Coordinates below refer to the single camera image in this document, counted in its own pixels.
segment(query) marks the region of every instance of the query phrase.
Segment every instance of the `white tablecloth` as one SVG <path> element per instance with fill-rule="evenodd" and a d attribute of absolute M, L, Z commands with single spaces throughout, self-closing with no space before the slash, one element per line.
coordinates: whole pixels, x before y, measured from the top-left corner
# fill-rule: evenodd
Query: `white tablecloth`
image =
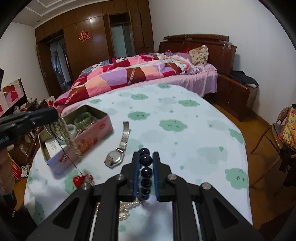
<path fill-rule="evenodd" d="M 197 94 L 176 85 L 147 85 L 93 97 L 88 105 L 109 114 L 114 132 L 77 164 L 85 174 L 103 183 L 131 162 L 134 151 L 158 151 L 162 163 L 189 183 L 211 183 L 250 223 L 248 166 L 239 129 Z M 109 169 L 106 155 L 118 147 L 123 121 L 130 136 L 123 164 Z M 34 158 L 25 191 L 25 206 L 37 224 L 47 218 L 76 188 L 78 171 L 71 167 L 54 174 L 41 150 Z M 119 223 L 120 241 L 173 240 L 171 203 L 158 203 L 152 191 L 144 207 L 130 211 Z"/>

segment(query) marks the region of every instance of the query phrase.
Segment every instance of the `silver watch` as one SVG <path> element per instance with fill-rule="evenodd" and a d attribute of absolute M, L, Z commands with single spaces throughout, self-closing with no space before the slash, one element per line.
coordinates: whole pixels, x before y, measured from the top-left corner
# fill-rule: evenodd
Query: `silver watch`
<path fill-rule="evenodd" d="M 108 153 L 104 163 L 107 167 L 113 168 L 122 163 L 124 158 L 124 151 L 126 150 L 126 145 L 128 143 L 129 136 L 129 122 L 125 121 L 123 123 L 123 133 L 119 144 L 119 147 Z"/>

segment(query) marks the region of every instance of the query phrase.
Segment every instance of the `wooden headboard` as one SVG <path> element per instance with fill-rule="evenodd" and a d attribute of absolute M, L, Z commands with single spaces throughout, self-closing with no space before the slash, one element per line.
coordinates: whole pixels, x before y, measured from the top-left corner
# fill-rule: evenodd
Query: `wooden headboard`
<path fill-rule="evenodd" d="M 215 66 L 219 74 L 231 74 L 236 46 L 229 43 L 229 37 L 217 34 L 182 34 L 164 37 L 159 44 L 159 53 L 170 50 L 174 53 L 205 44 L 209 49 L 208 63 Z"/>

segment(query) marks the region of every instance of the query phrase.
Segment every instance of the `watch face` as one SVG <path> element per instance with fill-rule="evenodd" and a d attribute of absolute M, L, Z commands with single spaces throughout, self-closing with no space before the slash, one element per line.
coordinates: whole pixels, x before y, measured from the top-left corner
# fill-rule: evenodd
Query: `watch face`
<path fill-rule="evenodd" d="M 114 162 L 117 162 L 120 160 L 120 158 L 122 157 L 122 154 L 119 152 L 119 151 L 111 151 L 109 154 L 108 154 L 109 157 L 111 157 L 113 159 Z"/>

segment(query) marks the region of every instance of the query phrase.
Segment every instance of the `pink bed sheet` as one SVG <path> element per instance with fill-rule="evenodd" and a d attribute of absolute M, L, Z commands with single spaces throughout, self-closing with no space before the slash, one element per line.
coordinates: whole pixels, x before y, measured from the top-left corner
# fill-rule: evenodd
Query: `pink bed sheet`
<path fill-rule="evenodd" d="M 135 83 L 129 86 L 125 86 L 119 89 L 111 90 L 108 93 L 120 91 L 122 89 L 139 87 L 143 85 L 169 84 L 169 85 L 183 86 L 187 90 L 197 93 L 200 97 L 203 97 L 205 94 L 217 92 L 217 80 L 218 80 L 218 73 L 216 72 L 214 66 L 211 64 L 206 64 L 205 67 L 206 67 L 205 69 L 209 69 L 209 71 L 205 71 L 199 74 L 192 74 L 192 75 L 173 75 L 173 76 L 160 78 L 156 80 L 144 81 L 144 82 Z M 61 116 L 64 117 L 65 115 L 74 111 L 78 106 L 80 106 L 82 103 L 86 101 L 87 99 L 76 102 L 67 107 L 63 106 L 64 109 L 62 110 Z"/>

